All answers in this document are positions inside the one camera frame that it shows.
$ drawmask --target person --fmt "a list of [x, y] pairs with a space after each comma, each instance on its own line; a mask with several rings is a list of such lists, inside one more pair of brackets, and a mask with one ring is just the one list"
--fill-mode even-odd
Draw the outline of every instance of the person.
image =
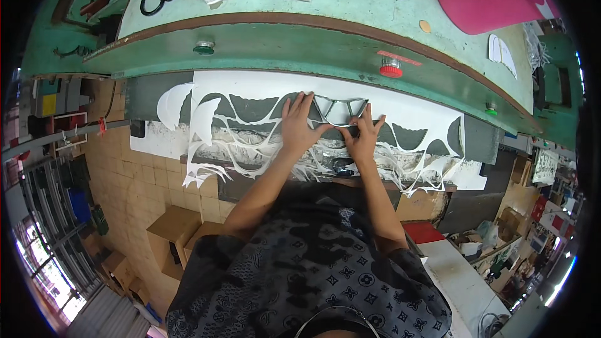
[[307, 125], [313, 94], [282, 109], [283, 145], [223, 224], [194, 245], [167, 314], [169, 337], [444, 336], [451, 311], [380, 179], [368, 104], [343, 135], [364, 193], [335, 183], [286, 183], [322, 133]]

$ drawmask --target patterned shirt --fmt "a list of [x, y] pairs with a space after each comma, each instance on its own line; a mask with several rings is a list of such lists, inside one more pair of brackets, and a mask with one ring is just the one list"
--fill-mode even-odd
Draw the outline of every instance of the patterned shirt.
[[349, 330], [373, 337], [441, 338], [451, 311], [408, 249], [376, 250], [366, 216], [297, 204], [269, 214], [249, 243], [226, 235], [194, 246], [167, 315], [169, 337], [313, 337]]

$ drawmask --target yellow label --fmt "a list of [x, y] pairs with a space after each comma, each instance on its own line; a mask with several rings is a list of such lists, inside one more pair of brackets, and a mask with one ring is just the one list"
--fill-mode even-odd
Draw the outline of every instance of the yellow label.
[[52, 115], [56, 112], [56, 94], [44, 95], [41, 102], [41, 116]]

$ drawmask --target red tag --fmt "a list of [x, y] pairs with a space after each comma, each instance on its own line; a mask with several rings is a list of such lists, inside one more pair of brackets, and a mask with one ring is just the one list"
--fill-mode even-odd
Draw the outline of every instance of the red tag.
[[377, 52], [377, 54], [378, 55], [382, 55], [382, 56], [388, 56], [388, 57], [391, 57], [393, 59], [400, 60], [401, 62], [413, 64], [416, 67], [421, 66], [421, 63], [416, 62], [415, 60], [407, 59], [406, 57], [402, 57], [401, 55], [396, 55], [396, 54], [393, 54], [393, 53], [389, 53], [388, 51], [382, 51], [382, 50], [380, 50], [380, 51]]

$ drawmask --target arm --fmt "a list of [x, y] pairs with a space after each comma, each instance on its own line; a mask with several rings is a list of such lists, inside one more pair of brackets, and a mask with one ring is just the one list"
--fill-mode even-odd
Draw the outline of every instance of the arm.
[[359, 127], [359, 137], [352, 137], [348, 129], [337, 128], [344, 136], [349, 154], [355, 160], [361, 174], [367, 199], [367, 209], [376, 234], [376, 245], [383, 253], [392, 252], [399, 248], [409, 248], [403, 225], [399, 222], [393, 204], [388, 198], [386, 188], [380, 179], [378, 167], [374, 161], [374, 150], [378, 132], [386, 116], [374, 125], [372, 122], [372, 104], [367, 104], [360, 118], [354, 117], [351, 124]]
[[312, 130], [307, 125], [307, 116], [313, 102], [313, 93], [299, 93], [290, 107], [286, 100], [282, 109], [282, 142], [284, 143], [273, 163], [259, 180], [246, 192], [232, 209], [223, 224], [223, 233], [242, 240], [249, 240], [274, 204], [286, 182], [292, 167], [321, 135], [332, 125], [321, 125]]

